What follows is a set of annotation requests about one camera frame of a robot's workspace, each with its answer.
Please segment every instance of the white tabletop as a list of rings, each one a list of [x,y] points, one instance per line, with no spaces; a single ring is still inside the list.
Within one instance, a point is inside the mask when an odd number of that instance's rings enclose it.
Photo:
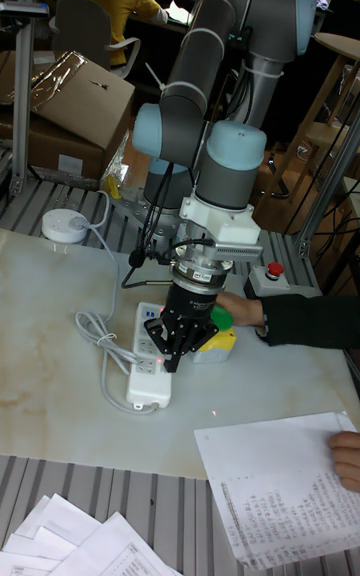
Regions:
[[[118,255],[127,271],[127,257]],[[148,263],[141,277],[166,279]],[[229,289],[241,281],[229,277]],[[204,478],[193,430],[346,409],[360,428],[359,400],[341,352],[270,348],[238,329],[227,363],[182,360],[169,407],[149,417],[118,412],[103,398],[101,352],[77,333],[74,313],[110,307],[113,265],[104,251],[54,246],[0,230],[0,453],[84,465]],[[166,287],[119,290],[110,324],[131,345],[141,300],[162,303]],[[110,365],[121,400],[126,379]]]

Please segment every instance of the paper sheet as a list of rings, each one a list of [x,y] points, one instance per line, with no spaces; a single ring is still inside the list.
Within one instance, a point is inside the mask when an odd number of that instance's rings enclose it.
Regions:
[[[136,573],[139,574],[139,576],[142,574],[154,574],[156,576],[170,576],[175,574],[175,576],[182,576],[177,571],[166,567],[120,514],[115,514],[114,516],[115,518],[120,517],[121,524],[117,521],[115,525],[107,525],[101,540],[101,547],[106,547],[108,542],[111,544],[114,533],[116,534],[116,556],[111,566],[112,571],[110,570],[109,572],[112,576],[127,573],[124,572],[127,567],[136,569]],[[48,528],[42,527],[41,523],[45,524]],[[89,534],[89,532],[91,530],[93,530],[93,532],[97,531],[103,527],[104,526],[95,521],[91,516],[79,510],[57,494],[55,494],[51,500],[47,496],[44,496],[20,525],[16,533],[10,535],[2,552],[0,552],[0,574],[1,576],[7,576],[7,574],[11,574],[11,576],[15,576],[15,574],[22,574],[22,576],[47,576],[55,567],[60,566],[60,561],[63,561],[61,566],[64,565],[65,559],[67,559],[78,546],[82,546],[83,548],[84,545],[82,545],[82,543],[84,543],[84,541],[86,542],[86,539],[89,539],[89,545],[92,545],[93,538],[96,539],[96,537]],[[58,533],[50,531],[49,528],[56,529]],[[126,547],[121,556],[118,555],[119,534],[121,535],[121,539],[127,543],[125,543]],[[97,559],[101,561],[103,558],[101,556],[101,548],[99,548],[98,552],[95,551],[95,554]],[[105,557],[105,563],[107,563],[108,560],[107,555]],[[74,559],[75,566],[73,566],[73,560],[71,560],[65,564],[65,571],[60,573],[67,574],[67,576],[71,574],[82,574],[81,567],[79,567],[81,561],[82,552],[79,552],[77,558]]]
[[[3,547],[3,552],[23,554],[25,556],[38,556],[52,560],[64,560],[76,549],[76,545],[69,543],[57,534],[40,527],[35,538],[25,538],[11,534]]]
[[[99,521],[58,494],[54,494],[40,513],[37,523],[77,547],[101,527]]]
[[[20,527],[16,530],[19,536],[26,536],[26,538],[34,538],[37,530],[39,529],[38,518],[44,511],[46,505],[50,502],[48,496],[43,496],[38,504],[30,512],[30,514],[21,523]]]
[[[171,1],[170,7],[165,11],[169,14],[170,18],[177,20],[179,23],[183,23],[183,25],[189,25],[192,21],[190,12],[183,7],[178,7],[174,0]]]
[[[360,545],[360,495],[344,489],[327,440],[345,414],[197,430],[235,557],[268,569]]]
[[[172,570],[129,523],[113,514],[53,572],[53,576],[172,576]]]
[[[58,561],[0,552],[1,576],[48,576]]]

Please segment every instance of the brown cardboard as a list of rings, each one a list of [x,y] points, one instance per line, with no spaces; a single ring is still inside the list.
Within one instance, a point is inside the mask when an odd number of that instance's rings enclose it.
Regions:
[[[14,68],[12,52],[0,75],[0,102],[11,103],[5,96]],[[31,102],[38,115],[30,116],[29,163],[100,179],[129,127],[134,87],[76,52],[36,75]],[[0,109],[0,138],[12,138],[12,107]]]
[[[52,52],[34,52],[32,66],[32,82],[38,80],[40,75],[53,64],[49,61],[54,56]],[[15,57],[13,51],[0,53],[0,104],[12,105],[15,85]]]
[[[0,139],[12,139],[12,134],[12,111],[9,107],[2,107]],[[30,165],[99,180],[111,158],[109,149],[104,151],[40,116],[31,114],[28,153]]]
[[[31,109],[73,134],[113,153],[134,87],[77,52],[64,54],[31,90]]]

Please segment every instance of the human hand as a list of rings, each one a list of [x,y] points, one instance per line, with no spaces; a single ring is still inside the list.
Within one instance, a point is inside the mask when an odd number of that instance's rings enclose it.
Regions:
[[[234,319],[234,325],[264,327],[264,312],[261,301],[241,298],[232,292],[222,292],[216,304],[226,309]]]
[[[360,434],[335,434],[328,440],[328,445],[341,484],[352,492],[360,493]]]

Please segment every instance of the control box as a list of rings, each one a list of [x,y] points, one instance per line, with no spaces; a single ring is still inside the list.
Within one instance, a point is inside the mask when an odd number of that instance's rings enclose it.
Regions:
[[[164,355],[158,350],[148,335],[144,323],[151,318],[159,318],[161,305],[139,303],[133,340],[133,352],[138,358],[131,365],[126,400],[141,410],[144,406],[167,407],[171,398],[171,378],[165,367]]]
[[[244,292],[247,298],[264,298],[279,294],[301,294],[306,298],[322,296],[318,287],[310,285],[290,285],[280,263],[269,263],[267,267],[255,265],[247,279]]]

